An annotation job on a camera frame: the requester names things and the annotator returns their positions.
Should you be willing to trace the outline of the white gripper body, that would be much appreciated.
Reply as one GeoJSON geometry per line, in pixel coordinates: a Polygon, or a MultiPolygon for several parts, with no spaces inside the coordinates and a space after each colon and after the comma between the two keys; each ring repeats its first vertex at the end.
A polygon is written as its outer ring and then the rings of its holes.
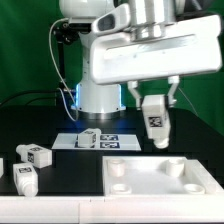
{"type": "Polygon", "coordinates": [[[101,36],[90,50],[91,77],[113,84],[214,73],[222,67],[220,33],[221,18],[209,15],[168,26],[154,40],[134,42],[126,32],[101,36]]]}

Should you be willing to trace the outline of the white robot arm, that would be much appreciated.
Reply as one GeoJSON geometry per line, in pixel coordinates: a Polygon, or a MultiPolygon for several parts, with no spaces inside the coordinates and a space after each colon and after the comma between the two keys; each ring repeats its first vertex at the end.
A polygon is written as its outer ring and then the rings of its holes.
{"type": "Polygon", "coordinates": [[[176,12],[184,0],[59,0],[86,48],[84,111],[113,113],[118,85],[179,75],[213,73],[222,66],[221,17],[201,10],[176,12]]]}

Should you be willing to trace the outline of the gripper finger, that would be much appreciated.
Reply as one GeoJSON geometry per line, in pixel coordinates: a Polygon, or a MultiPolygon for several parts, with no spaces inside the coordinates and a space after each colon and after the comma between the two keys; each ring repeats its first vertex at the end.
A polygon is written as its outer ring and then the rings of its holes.
{"type": "Polygon", "coordinates": [[[141,109],[142,104],[142,96],[138,91],[138,82],[137,81],[129,81],[128,82],[128,90],[132,97],[135,99],[136,109],[141,109]]]}
{"type": "Polygon", "coordinates": [[[168,91],[168,104],[170,107],[173,107],[177,100],[175,99],[174,95],[179,86],[180,77],[179,76],[171,76],[168,78],[168,84],[170,85],[170,89],[168,91]]]}

